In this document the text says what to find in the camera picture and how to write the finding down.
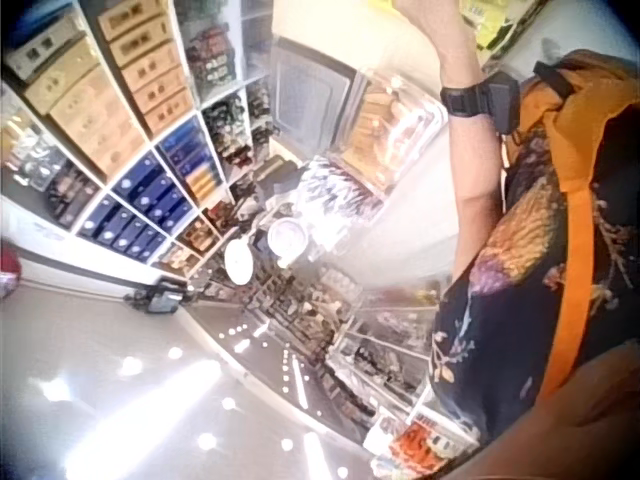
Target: ceiling light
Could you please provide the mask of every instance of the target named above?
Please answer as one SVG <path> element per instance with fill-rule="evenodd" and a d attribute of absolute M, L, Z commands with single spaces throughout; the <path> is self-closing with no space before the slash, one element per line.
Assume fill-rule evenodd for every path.
<path fill-rule="evenodd" d="M 236 408 L 236 401 L 233 398 L 227 397 L 222 400 L 222 408 L 224 408 L 225 410 L 233 410 L 234 408 Z"/>
<path fill-rule="evenodd" d="M 67 480 L 125 478 L 180 422 L 220 377 L 220 364 L 205 360 L 133 400 L 98 423 L 65 460 Z"/>
<path fill-rule="evenodd" d="M 50 402 L 68 402 L 71 400 L 69 387 L 61 378 L 56 378 L 50 382 L 40 383 L 43 395 Z"/>
<path fill-rule="evenodd" d="M 280 445 L 285 452 L 290 452 L 293 449 L 293 441 L 289 440 L 288 438 L 282 440 L 280 442 Z"/>
<path fill-rule="evenodd" d="M 307 455 L 309 478 L 311 480 L 331 480 L 329 467 L 324 458 L 324 451 L 317 433 L 311 432 L 304 436 L 304 451 Z"/>
<path fill-rule="evenodd" d="M 216 448 L 216 437 L 210 433 L 203 433 L 198 437 L 198 446 L 205 452 Z"/>
<path fill-rule="evenodd" d="M 293 375 L 296 379 L 296 389 L 298 391 L 298 403 L 305 410 L 309 408 L 309 404 L 307 403 L 307 394 L 304 391 L 304 384 L 302 383 L 302 375 L 300 375 L 300 368 L 298 367 L 298 359 L 294 357 L 293 359 Z"/>
<path fill-rule="evenodd" d="M 233 351 L 236 353 L 242 353 L 247 349 L 247 347 L 250 344 L 251 344 L 251 340 L 249 340 L 248 338 L 245 338 L 240 343 L 236 344 L 235 347 L 233 347 Z"/>
<path fill-rule="evenodd" d="M 253 336 L 255 338 L 258 338 L 260 335 L 262 335 L 264 332 L 267 331 L 267 329 L 269 328 L 269 322 L 265 323 L 264 325 L 259 326 L 255 332 L 253 332 Z"/>
<path fill-rule="evenodd" d="M 142 362 L 134 357 L 127 357 L 122 361 L 122 368 L 120 368 L 120 375 L 125 377 L 131 377 L 142 372 Z"/>
<path fill-rule="evenodd" d="M 180 357 L 182 357 L 182 349 L 178 348 L 178 347 L 173 347 L 171 350 L 169 350 L 168 356 L 171 360 L 178 360 Z"/>

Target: white round object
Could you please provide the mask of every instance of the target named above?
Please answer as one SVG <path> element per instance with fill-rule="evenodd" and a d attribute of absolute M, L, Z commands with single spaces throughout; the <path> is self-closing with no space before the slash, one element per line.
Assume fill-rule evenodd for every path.
<path fill-rule="evenodd" d="M 224 266 L 236 285 L 246 285 L 253 275 L 253 255 L 249 246 L 236 238 L 224 250 Z"/>
<path fill-rule="evenodd" d="M 295 218 L 285 217 L 276 220 L 267 235 L 269 248 L 283 258 L 297 258 L 309 244 L 309 234 Z"/>

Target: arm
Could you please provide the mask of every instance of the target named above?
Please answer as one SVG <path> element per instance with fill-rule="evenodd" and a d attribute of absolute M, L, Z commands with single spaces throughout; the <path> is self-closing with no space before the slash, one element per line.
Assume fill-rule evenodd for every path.
<path fill-rule="evenodd" d="M 447 87 L 469 87 L 484 77 L 473 32 L 462 20 L 458 0 L 395 0 L 395 7 L 429 37 Z M 487 115 L 449 117 L 451 171 L 458 211 L 456 279 L 485 244 L 502 216 L 500 143 Z"/>

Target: backpack strap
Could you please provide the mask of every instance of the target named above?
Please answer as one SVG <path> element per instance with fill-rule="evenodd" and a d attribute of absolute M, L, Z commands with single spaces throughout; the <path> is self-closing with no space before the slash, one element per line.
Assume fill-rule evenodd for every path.
<path fill-rule="evenodd" d="M 540 86 L 525 99 L 537 102 L 532 109 L 535 113 L 529 113 L 539 115 L 544 124 L 560 191 L 567 199 L 568 222 L 562 303 L 538 401 L 551 395 L 569 377 L 586 330 L 594 263 L 590 183 L 606 124 L 628 106 L 640 103 L 634 79 L 620 79 L 597 68 L 560 70 L 559 74 L 575 89 L 566 100 L 555 91 L 550 97 L 549 90 L 553 89 Z"/>

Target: wall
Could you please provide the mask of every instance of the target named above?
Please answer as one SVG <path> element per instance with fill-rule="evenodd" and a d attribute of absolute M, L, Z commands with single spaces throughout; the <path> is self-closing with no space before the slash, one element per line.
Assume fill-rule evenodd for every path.
<path fill-rule="evenodd" d="M 276 0 L 273 30 L 355 68 L 390 67 L 439 92 L 430 42 L 401 18 L 364 0 Z M 639 58 L 638 47 L 602 2 L 552 0 L 504 59 L 520 79 L 536 60 L 576 48 Z M 356 233 L 334 261 L 365 285 L 401 282 L 447 270 L 457 235 L 446 131 L 394 192 L 378 223 Z"/>

